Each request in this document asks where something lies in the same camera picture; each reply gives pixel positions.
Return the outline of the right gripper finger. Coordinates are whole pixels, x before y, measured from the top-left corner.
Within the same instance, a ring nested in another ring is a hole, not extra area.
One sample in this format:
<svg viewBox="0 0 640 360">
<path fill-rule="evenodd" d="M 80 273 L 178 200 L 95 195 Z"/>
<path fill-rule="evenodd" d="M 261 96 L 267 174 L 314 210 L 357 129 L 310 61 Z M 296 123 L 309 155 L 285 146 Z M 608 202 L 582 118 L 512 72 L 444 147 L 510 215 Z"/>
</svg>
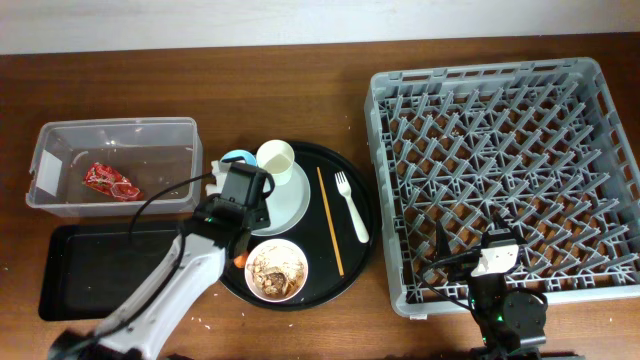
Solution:
<svg viewBox="0 0 640 360">
<path fill-rule="evenodd" d="M 438 258 L 445 258 L 451 255 L 447 233 L 440 220 L 436 222 L 436 253 Z"/>
<path fill-rule="evenodd" d="M 493 230 L 498 233 L 512 233 L 513 229 L 509 226 L 509 224 L 504 220 L 504 218 L 500 215 L 499 212 L 494 212 L 492 214 L 493 220 Z"/>
</svg>

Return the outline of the white tissue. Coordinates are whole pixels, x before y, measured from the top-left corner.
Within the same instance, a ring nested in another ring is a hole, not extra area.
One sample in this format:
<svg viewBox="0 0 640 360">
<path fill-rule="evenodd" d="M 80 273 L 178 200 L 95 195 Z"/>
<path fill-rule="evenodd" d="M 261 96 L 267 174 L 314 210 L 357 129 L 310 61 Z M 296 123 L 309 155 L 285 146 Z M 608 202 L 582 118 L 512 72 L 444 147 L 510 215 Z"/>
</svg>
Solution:
<svg viewBox="0 0 640 360">
<path fill-rule="evenodd" d="M 215 183 L 207 184 L 205 186 L 205 191 L 207 196 L 222 193 L 231 164 L 222 162 L 220 160 L 215 160 L 211 162 L 211 166 L 212 166 L 211 175 L 215 179 Z"/>
</svg>

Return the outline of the orange carrot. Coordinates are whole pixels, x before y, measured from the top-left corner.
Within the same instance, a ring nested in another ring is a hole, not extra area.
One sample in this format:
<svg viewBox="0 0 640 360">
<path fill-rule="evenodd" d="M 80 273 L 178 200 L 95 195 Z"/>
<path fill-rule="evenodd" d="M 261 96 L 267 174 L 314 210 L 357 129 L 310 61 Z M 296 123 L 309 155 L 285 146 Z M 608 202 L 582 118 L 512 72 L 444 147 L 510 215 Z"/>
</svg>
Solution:
<svg viewBox="0 0 640 360">
<path fill-rule="evenodd" d="M 245 251 L 244 253 L 242 253 L 241 255 L 237 256 L 233 260 L 234 265 L 239 269 L 243 269 L 246 266 L 248 257 L 249 257 L 249 252 Z"/>
</svg>

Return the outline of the light blue cup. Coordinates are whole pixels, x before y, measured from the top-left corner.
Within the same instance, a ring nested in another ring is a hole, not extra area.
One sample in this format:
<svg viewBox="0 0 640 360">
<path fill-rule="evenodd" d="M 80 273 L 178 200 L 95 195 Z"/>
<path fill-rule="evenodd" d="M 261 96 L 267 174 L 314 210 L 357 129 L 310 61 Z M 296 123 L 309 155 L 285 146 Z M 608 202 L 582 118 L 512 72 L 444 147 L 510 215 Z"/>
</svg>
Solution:
<svg viewBox="0 0 640 360">
<path fill-rule="evenodd" d="M 222 163 L 244 163 L 251 166 L 257 165 L 256 157 L 246 150 L 236 149 L 226 153 L 220 161 Z"/>
</svg>

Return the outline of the cream white cup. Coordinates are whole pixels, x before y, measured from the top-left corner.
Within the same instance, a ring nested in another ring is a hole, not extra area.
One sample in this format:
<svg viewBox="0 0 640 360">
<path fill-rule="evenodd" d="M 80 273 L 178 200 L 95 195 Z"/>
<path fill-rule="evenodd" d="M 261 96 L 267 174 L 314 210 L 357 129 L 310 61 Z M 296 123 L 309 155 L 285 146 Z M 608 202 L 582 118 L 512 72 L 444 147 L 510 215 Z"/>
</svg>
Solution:
<svg viewBox="0 0 640 360">
<path fill-rule="evenodd" d="M 272 175 L 276 186 L 282 186 L 291 178 L 295 153 L 289 143 L 269 140 L 257 150 L 256 161 L 260 168 Z"/>
</svg>

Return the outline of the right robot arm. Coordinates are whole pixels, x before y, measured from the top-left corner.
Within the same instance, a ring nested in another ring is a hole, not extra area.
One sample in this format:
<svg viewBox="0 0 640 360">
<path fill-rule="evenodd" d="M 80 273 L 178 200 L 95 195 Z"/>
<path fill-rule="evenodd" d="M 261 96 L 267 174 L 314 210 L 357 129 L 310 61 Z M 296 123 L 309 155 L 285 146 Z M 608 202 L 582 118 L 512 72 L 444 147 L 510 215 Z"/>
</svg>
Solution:
<svg viewBox="0 0 640 360">
<path fill-rule="evenodd" d="M 436 223 L 435 268 L 447 279 L 467 286 L 465 307 L 478 325 L 483 345 L 470 351 L 473 359 L 539 359 L 546 342 L 548 300 L 538 291 L 509 288 L 506 276 L 520 265 L 525 241 L 498 214 L 481 242 L 452 254 L 446 231 Z"/>
</svg>

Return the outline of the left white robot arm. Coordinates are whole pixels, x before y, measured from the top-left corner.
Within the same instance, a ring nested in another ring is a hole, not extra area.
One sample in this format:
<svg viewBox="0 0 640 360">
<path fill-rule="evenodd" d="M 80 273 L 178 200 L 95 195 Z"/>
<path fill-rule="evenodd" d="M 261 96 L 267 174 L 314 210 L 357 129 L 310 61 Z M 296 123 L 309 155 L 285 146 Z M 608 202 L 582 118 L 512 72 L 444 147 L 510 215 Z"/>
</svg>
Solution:
<svg viewBox="0 0 640 360">
<path fill-rule="evenodd" d="M 63 332 L 49 359 L 155 359 L 195 300 L 247 248 L 251 231 L 269 225 L 266 196 L 237 203 L 217 194 L 180 222 L 170 250 L 151 275 L 92 333 Z"/>
</svg>

